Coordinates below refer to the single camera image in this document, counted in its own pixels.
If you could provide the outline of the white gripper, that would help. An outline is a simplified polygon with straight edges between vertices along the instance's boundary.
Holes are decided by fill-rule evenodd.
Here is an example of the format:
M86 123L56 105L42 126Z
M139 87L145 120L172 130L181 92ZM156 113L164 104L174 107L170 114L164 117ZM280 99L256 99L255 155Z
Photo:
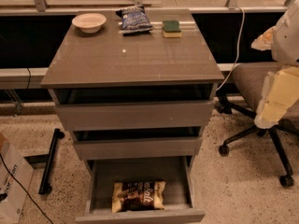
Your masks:
M276 27L259 35L251 47L271 50L272 58L280 63L299 65L299 0L295 0ZM287 111L299 100L299 68L289 66L276 73L268 72L262 88L262 99L254 123L258 128L270 129L277 125Z

